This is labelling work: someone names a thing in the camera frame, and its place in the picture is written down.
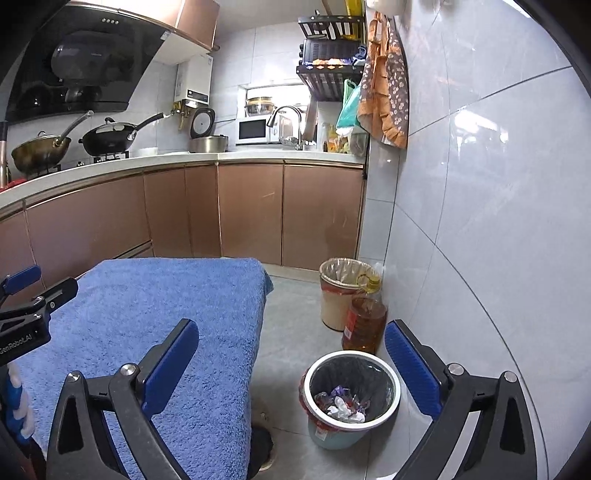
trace range hood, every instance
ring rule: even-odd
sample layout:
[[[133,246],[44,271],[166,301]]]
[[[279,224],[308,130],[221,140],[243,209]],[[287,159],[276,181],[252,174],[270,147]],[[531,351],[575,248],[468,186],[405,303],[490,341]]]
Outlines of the range hood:
[[[31,39],[6,119],[124,111],[166,36],[162,25],[132,14],[66,5]]]

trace screw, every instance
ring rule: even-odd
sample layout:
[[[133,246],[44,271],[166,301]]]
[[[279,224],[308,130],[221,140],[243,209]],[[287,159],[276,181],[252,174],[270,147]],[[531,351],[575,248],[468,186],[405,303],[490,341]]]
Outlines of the screw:
[[[124,375],[126,377],[133,375],[135,373],[135,365],[134,364],[125,364],[124,366],[121,367],[119,372],[121,372],[121,375]]]
[[[517,382],[517,375],[515,375],[513,372],[505,372],[503,377],[505,377],[505,380],[507,380],[509,383]]]
[[[66,381],[69,383],[76,382],[80,379],[81,373],[78,370],[74,370],[73,372],[68,373],[66,377]]]
[[[447,369],[452,375],[457,377],[464,374],[464,367],[462,367],[460,364],[450,364]]]

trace kitchen faucet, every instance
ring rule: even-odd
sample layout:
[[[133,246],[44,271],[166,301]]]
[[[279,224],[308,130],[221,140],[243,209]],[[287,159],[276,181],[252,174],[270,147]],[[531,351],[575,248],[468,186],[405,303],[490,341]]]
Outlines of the kitchen faucet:
[[[267,126],[273,127],[275,125],[275,117],[277,117],[279,110],[282,110],[284,108],[291,108],[295,113],[297,113],[297,117],[298,117],[297,139],[295,137],[289,137],[288,140],[290,142],[288,144],[295,146],[296,150],[303,150],[304,149],[304,142],[302,142],[302,140],[301,140],[301,111],[298,107],[295,107],[293,105],[284,105],[284,106],[280,106],[280,107],[276,108],[275,111],[273,112],[273,114],[271,115],[271,118],[267,122]]]

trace apron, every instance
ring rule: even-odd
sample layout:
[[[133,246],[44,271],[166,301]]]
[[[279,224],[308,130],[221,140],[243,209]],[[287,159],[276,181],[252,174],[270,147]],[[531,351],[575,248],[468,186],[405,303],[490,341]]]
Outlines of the apron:
[[[369,24],[369,61],[361,80],[357,118],[372,137],[399,148],[408,143],[408,80],[394,23],[376,12]]]

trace wok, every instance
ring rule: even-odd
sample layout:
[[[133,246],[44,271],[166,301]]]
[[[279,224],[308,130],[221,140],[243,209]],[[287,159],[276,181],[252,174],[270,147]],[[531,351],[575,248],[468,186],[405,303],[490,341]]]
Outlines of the wok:
[[[72,139],[68,138],[68,134],[92,115],[94,112],[88,110],[74,120],[61,135],[46,135],[41,131],[37,138],[19,145],[12,150],[15,166],[25,175],[55,167],[70,147]]]
[[[143,127],[163,118],[168,118],[173,114],[174,112],[169,114],[158,113],[139,125],[115,122],[108,116],[105,118],[104,125],[90,130],[78,142],[84,145],[84,149],[91,157],[123,153],[129,150],[135,136]]]

